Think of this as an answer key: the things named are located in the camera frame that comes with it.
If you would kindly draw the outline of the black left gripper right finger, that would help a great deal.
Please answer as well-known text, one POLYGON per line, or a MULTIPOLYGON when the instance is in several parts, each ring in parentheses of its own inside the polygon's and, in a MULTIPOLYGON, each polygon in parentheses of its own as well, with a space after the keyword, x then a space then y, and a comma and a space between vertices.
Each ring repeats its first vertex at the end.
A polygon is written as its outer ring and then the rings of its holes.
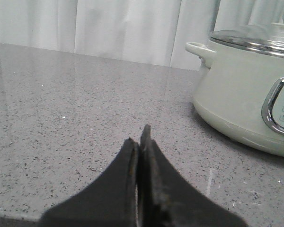
POLYGON ((246 227, 247 223, 217 205, 173 167, 145 125, 138 162, 138 223, 141 227, 246 227))

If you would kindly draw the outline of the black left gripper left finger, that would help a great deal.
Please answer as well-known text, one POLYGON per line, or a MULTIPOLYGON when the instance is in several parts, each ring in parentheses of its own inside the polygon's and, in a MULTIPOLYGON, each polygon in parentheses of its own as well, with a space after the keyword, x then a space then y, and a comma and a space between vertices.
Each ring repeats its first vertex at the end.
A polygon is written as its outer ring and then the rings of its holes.
POLYGON ((136 226, 136 178, 139 145, 124 141, 107 169, 71 198, 47 210, 40 227, 136 226))

